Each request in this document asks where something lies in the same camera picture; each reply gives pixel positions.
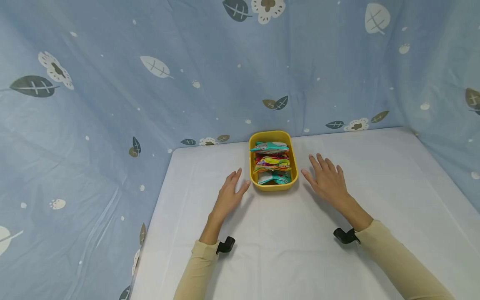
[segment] candy bag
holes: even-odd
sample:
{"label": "candy bag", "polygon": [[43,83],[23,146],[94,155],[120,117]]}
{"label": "candy bag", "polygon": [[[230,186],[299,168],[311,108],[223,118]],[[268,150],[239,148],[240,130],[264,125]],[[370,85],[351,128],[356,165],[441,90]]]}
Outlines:
{"label": "candy bag", "polygon": [[261,154],[275,154],[275,153],[288,153],[290,149],[286,143],[280,142],[266,142],[261,143],[255,146],[254,149],[250,149],[251,152],[261,153]]}
{"label": "candy bag", "polygon": [[290,171],[290,160],[285,153],[257,155],[256,164],[253,173],[265,172],[270,170]]}
{"label": "candy bag", "polygon": [[272,180],[275,181],[276,184],[286,184],[292,181],[292,176],[290,171],[262,172],[258,174],[258,184],[264,185]]}

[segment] blue curtain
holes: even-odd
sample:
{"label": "blue curtain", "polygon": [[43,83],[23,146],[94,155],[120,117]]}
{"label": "blue curtain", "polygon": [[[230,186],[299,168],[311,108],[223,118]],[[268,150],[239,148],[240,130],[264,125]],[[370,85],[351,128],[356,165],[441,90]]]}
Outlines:
{"label": "blue curtain", "polygon": [[408,126],[480,210],[479,9],[2,1],[0,298],[126,299],[172,151],[257,131]]}

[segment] teal snack package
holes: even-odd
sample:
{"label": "teal snack package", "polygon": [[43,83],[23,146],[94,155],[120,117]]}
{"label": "teal snack package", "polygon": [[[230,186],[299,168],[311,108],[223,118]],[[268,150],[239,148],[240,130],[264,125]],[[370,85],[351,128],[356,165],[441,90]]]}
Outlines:
{"label": "teal snack package", "polygon": [[260,154],[275,154],[275,153],[288,152],[290,151],[290,149],[288,148],[286,143],[266,142],[266,143],[258,144],[257,146],[255,146],[254,149],[250,149],[250,151],[255,153],[260,153]]}
{"label": "teal snack package", "polygon": [[270,181],[275,181],[276,184],[286,184],[292,182],[290,171],[273,171],[258,173],[258,184],[265,185]]}

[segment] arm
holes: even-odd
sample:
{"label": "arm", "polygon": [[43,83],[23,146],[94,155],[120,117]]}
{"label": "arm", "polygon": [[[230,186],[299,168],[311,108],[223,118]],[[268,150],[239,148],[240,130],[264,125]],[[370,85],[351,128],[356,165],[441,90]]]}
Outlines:
{"label": "arm", "polygon": [[240,175],[241,168],[232,172],[220,189],[204,231],[200,239],[195,242],[192,256],[173,297],[174,300],[203,300],[205,298],[208,282],[218,260],[216,249],[220,228],[227,215],[238,206],[243,194],[250,186],[250,181],[246,181],[235,193],[235,186]]}
{"label": "arm", "polygon": [[340,166],[317,154],[310,155],[315,178],[302,174],[317,195],[328,201],[355,229],[363,250],[374,260],[406,300],[453,300],[448,290],[380,222],[374,220],[347,192]]}

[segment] black wrist clip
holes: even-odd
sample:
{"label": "black wrist clip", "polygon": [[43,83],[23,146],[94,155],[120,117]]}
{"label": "black wrist clip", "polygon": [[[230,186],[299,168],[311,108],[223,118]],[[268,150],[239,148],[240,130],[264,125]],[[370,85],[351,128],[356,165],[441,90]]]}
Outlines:
{"label": "black wrist clip", "polygon": [[218,244],[218,248],[216,249],[216,253],[228,253],[232,251],[233,245],[235,244],[235,239],[233,237],[227,237],[224,243],[220,242]]}
{"label": "black wrist clip", "polygon": [[350,244],[353,241],[357,241],[360,244],[360,240],[355,236],[355,229],[350,229],[348,232],[344,232],[342,228],[337,228],[333,232],[333,235],[340,241],[342,244]]}

